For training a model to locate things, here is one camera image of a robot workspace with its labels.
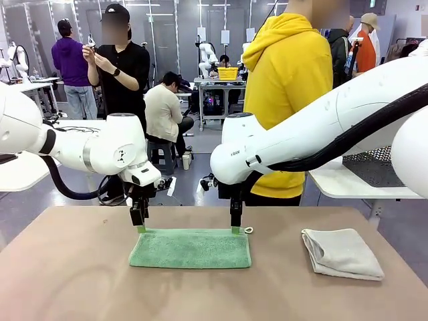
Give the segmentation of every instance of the gray wall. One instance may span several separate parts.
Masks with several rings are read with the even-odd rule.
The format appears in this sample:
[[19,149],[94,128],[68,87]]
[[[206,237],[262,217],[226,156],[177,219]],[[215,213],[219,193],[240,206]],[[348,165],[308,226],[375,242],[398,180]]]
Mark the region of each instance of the gray wall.
[[[70,20],[74,29],[74,39],[86,43],[88,34],[91,33],[97,44],[102,44],[100,9],[97,0],[79,0],[76,4],[77,20],[74,17],[73,5],[62,3],[59,0],[51,3],[51,12],[49,5],[40,0],[4,0],[3,4],[7,16],[7,29],[10,33],[10,39],[13,39],[24,45],[29,54],[29,60],[32,67],[36,67],[39,73],[49,76],[55,68],[53,66],[50,49],[55,43],[58,33],[56,23],[65,17]],[[250,27],[250,1],[251,0],[228,0],[226,9],[226,28],[230,31],[230,45],[227,47],[227,55],[230,62],[236,66],[242,53],[242,43],[245,39],[245,29]],[[8,7],[24,3],[32,20],[35,39],[32,41],[30,32],[25,20],[25,9],[21,7]],[[100,0],[101,10],[105,10],[107,5],[115,0]],[[274,3],[274,0],[253,0],[251,12],[251,27],[257,31],[266,16],[272,9],[268,3]],[[198,56],[199,50],[195,47],[197,39],[197,28],[199,21],[199,0],[178,0],[177,3],[177,27],[179,30],[179,56],[177,54],[176,41],[176,23],[175,8],[173,0],[151,0],[152,23],[150,22],[148,0],[125,0],[125,4],[130,12],[132,26],[132,40],[141,44],[147,42],[147,50],[150,53],[152,64],[157,62],[156,76],[153,76],[155,69],[150,69],[150,78],[157,82],[167,71],[178,72],[178,62],[180,72],[184,79],[192,81],[198,74]],[[217,57],[225,52],[221,45],[221,30],[225,25],[225,7],[224,0],[202,0],[204,6],[201,7],[202,26],[207,29],[207,41],[211,42],[216,50]],[[363,13],[373,11],[381,14],[385,11],[386,0],[377,0],[375,8],[369,8],[370,0],[352,0],[350,10],[356,17]],[[278,5],[276,13],[280,15],[285,5]]]

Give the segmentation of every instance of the black cap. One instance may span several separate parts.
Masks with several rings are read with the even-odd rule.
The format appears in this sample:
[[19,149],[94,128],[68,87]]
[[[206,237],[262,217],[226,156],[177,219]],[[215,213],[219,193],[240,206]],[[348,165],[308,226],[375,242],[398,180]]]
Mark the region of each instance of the black cap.
[[108,17],[108,20],[126,21],[127,23],[130,20],[129,11],[119,3],[112,3],[107,6],[103,17]]
[[58,22],[57,26],[58,26],[58,31],[60,32],[60,34],[70,33],[72,30],[72,25],[70,25],[70,22],[68,21],[68,19],[60,20]]

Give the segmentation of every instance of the yellow basket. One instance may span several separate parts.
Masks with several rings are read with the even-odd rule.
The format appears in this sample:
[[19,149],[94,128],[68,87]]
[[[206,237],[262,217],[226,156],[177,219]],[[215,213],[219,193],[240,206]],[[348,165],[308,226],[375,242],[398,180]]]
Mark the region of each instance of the yellow basket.
[[236,80],[238,75],[237,67],[218,67],[220,80]]

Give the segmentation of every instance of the folded towel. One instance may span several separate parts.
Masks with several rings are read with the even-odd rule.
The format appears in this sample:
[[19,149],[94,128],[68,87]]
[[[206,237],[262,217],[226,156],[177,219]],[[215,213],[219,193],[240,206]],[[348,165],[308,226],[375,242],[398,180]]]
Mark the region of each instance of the folded towel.
[[131,266],[173,269],[249,268],[243,229],[147,229],[129,256]]
[[304,229],[303,241],[315,273],[381,281],[384,273],[375,255],[354,229]]

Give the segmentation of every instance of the black shirt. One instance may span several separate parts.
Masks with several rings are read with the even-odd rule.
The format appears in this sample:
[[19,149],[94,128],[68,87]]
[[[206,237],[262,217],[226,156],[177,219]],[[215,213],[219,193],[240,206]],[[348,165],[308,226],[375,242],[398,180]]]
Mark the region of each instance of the black shirt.
[[125,50],[117,52],[114,45],[102,45],[97,53],[107,58],[113,66],[121,72],[135,78],[138,82],[137,91],[129,90],[123,86],[112,74],[98,69],[100,75],[102,96],[106,115],[114,112],[130,112],[137,115],[146,130],[146,105],[143,100],[143,90],[147,85],[148,70],[150,68],[150,55],[148,51],[130,42]]

